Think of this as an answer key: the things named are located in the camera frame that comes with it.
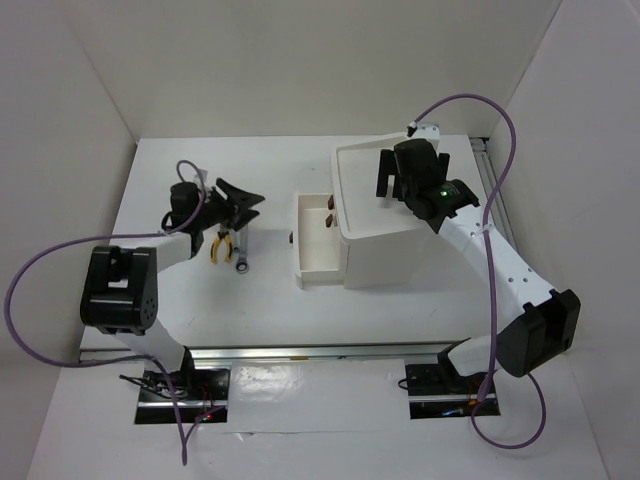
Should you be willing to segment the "yellow handled pliers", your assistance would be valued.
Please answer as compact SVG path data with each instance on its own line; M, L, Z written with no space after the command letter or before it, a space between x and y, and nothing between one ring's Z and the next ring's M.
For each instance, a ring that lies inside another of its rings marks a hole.
M218 264L222 261L230 263L233 257L234 247L231 233L228 229L220 227L213 237L210 248L210 261Z

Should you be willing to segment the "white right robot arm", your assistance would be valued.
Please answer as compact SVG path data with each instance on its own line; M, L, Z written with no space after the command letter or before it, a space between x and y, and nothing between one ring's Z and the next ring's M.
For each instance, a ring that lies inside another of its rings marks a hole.
M331 188L271 204L290 232L252 236L238 309L258 344L441 342L436 379L523 377L567 350L580 302L494 226L487 198L434 133L336 147Z

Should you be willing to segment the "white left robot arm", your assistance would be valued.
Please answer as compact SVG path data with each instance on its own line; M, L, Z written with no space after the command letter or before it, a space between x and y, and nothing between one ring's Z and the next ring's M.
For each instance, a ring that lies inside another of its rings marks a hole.
M119 245L93 249L80 304L84 325L97 329L142 355L152 377L176 399L196 390L191 351L176 341L157 319L158 275L195 258L204 233L215 227L210 260L229 263L246 248L236 241L265 200L218 178L212 188L181 181L170 188L170 210L161 232L149 238L135 235Z

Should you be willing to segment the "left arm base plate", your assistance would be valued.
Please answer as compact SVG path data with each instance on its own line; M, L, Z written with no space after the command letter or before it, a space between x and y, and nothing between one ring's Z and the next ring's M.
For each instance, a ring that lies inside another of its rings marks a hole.
M226 423L231 369L229 367L198 369L189 386L175 386L177 404L184 423L197 418L205 424ZM172 398L160 373L145 371L141 377L125 380L139 388L134 423L137 425L175 424Z

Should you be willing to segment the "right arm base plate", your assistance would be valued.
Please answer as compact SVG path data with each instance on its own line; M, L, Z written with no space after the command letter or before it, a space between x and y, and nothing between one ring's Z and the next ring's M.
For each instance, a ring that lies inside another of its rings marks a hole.
M485 373L455 376L438 364L408 364L397 382L408 394L412 420L470 417Z

